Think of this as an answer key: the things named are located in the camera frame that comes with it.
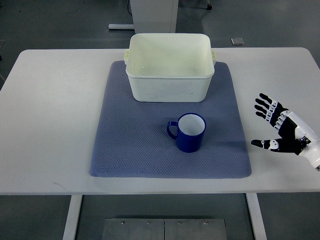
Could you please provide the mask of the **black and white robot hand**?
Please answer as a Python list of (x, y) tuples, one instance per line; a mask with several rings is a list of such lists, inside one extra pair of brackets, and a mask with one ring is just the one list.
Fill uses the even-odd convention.
[(268, 122), (280, 138), (259, 140), (251, 144), (276, 153), (294, 153), (308, 160), (320, 170), (320, 136), (317, 135), (298, 115), (283, 105), (260, 93), (255, 99), (255, 114)]

